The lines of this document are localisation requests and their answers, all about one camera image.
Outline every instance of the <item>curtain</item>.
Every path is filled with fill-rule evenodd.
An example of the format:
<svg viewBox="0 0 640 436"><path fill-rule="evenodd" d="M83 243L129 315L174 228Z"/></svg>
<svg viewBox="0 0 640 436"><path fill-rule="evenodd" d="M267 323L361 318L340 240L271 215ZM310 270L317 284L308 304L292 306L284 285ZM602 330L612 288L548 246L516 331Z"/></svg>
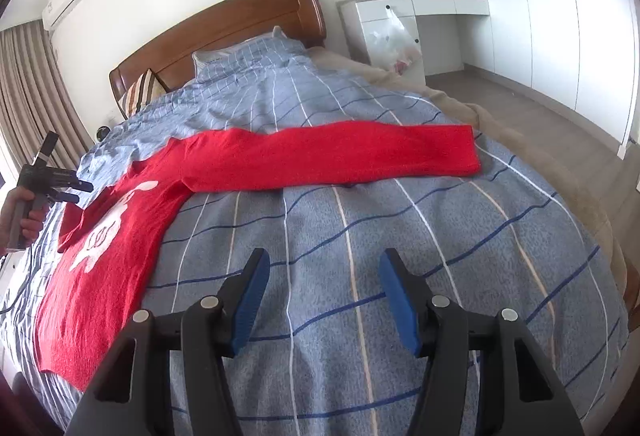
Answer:
<svg viewBox="0 0 640 436"><path fill-rule="evenodd" d="M14 173L31 163L49 130L60 136L50 160L56 167L76 168L94 144L71 104L38 20L0 32L0 164Z"/></svg>

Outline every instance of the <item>pillow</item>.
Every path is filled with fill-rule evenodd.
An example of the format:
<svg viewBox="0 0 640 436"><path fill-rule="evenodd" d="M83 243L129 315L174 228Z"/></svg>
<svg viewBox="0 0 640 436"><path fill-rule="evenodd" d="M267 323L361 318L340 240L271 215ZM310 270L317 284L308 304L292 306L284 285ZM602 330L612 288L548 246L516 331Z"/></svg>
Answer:
<svg viewBox="0 0 640 436"><path fill-rule="evenodd" d="M257 42L258 40L262 40L265 38L287 38L287 35L284 34L280 26L276 26L273 28L273 31L263 33L262 35L258 35L257 37L248 38L244 42L240 42L235 46L231 46L223 50L194 51L191 54L191 58L193 58L193 67L196 74L199 73L200 70L209 62L226 58L230 54L236 53L236 51L238 51L240 48L244 48L247 45L250 45L250 42Z"/></svg>
<svg viewBox="0 0 640 436"><path fill-rule="evenodd" d="M125 117L131 118L136 112L142 111L146 105L166 94L168 89L151 70L147 69L140 75L122 98L118 105Z"/></svg>

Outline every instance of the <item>white wardrobe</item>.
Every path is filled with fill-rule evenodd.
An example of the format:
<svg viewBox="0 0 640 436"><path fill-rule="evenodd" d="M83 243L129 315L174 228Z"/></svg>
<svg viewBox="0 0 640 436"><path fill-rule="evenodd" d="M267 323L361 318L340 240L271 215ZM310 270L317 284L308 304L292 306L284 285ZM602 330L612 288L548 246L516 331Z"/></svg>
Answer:
<svg viewBox="0 0 640 436"><path fill-rule="evenodd" d="M488 1L494 69L476 61L486 33L461 34L469 42L461 44L463 60L574 110L622 145L623 155L638 91L634 0Z"/></svg>

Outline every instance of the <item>human hand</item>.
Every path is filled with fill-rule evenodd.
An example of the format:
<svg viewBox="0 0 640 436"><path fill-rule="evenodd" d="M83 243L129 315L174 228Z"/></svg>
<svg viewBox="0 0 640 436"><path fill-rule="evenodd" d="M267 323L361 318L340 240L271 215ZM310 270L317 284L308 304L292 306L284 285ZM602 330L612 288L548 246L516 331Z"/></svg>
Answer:
<svg viewBox="0 0 640 436"><path fill-rule="evenodd" d="M6 246L9 244L11 220L14 216L16 203L18 201L32 201L35 197L33 192L24 187L16 187L6 195L2 210L0 210L0 255L6 254ZM38 238L38 235L44 228L44 220L47 212L49 212L49 207L45 204L41 210L31 210L28 219L20 220L22 234L27 240L27 246Z"/></svg>

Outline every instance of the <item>plastic bag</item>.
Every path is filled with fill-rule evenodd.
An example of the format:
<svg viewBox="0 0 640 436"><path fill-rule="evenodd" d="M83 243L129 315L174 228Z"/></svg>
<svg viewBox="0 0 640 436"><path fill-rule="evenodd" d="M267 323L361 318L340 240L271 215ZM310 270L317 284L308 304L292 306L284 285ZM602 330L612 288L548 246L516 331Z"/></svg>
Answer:
<svg viewBox="0 0 640 436"><path fill-rule="evenodd" d="M420 46L393 10L387 8L386 20L378 23L367 37L371 65L402 74L422 57Z"/></svg>

